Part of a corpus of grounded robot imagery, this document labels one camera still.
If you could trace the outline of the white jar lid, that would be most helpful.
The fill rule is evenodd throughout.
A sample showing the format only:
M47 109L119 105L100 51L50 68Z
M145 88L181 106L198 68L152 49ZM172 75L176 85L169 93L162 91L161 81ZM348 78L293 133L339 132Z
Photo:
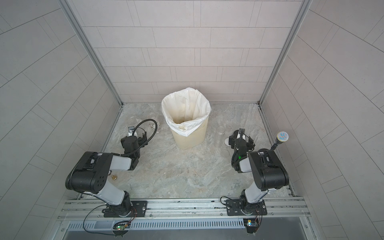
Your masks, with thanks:
M231 146L231 144L229 143L229 138L226 138L226 139L225 139L225 145L226 145L227 147L230 147L230 146Z

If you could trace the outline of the black lid glass jar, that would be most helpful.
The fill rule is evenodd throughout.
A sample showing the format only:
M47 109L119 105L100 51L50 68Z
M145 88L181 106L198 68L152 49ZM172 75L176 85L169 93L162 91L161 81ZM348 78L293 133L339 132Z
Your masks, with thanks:
M233 104L223 105L221 123L230 124L236 118L236 107Z

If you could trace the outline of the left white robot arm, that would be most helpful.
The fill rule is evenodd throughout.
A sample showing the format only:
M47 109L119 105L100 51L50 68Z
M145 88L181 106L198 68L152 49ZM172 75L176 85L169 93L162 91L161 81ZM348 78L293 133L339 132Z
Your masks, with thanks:
M130 133L121 139L124 154L85 152L65 181L68 190L85 193L109 206L130 209L129 194L113 186L108 175L112 171L133 171L140 158L140 148L147 143L147 133Z

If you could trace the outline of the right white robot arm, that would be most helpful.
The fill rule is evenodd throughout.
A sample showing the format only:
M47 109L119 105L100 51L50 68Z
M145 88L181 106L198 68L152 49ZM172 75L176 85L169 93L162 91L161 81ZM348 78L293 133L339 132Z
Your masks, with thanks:
M277 133L275 143L270 149L255 151L256 144L251 137L240 128L225 140L225 144L234 150L231 166L238 173L252 173L254 182L240 196L243 211L250 211L262 202L263 197L272 190L278 190L289 184L289 175L275 149L287 142L286 132Z

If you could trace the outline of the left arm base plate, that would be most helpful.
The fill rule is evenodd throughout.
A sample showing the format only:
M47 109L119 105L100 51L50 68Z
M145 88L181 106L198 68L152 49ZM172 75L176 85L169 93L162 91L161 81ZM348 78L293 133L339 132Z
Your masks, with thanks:
M120 215L111 210L110 207L106 207L102 210L104 218L142 218L146 215L148 207L148 201L131 201L131 208L129 211L123 211Z

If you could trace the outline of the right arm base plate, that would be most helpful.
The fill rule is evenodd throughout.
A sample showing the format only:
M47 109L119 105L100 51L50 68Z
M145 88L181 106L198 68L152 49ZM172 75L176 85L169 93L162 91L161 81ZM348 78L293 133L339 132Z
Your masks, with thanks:
M228 216L266 216L268 214L265 202L250 204L246 200L225 201Z

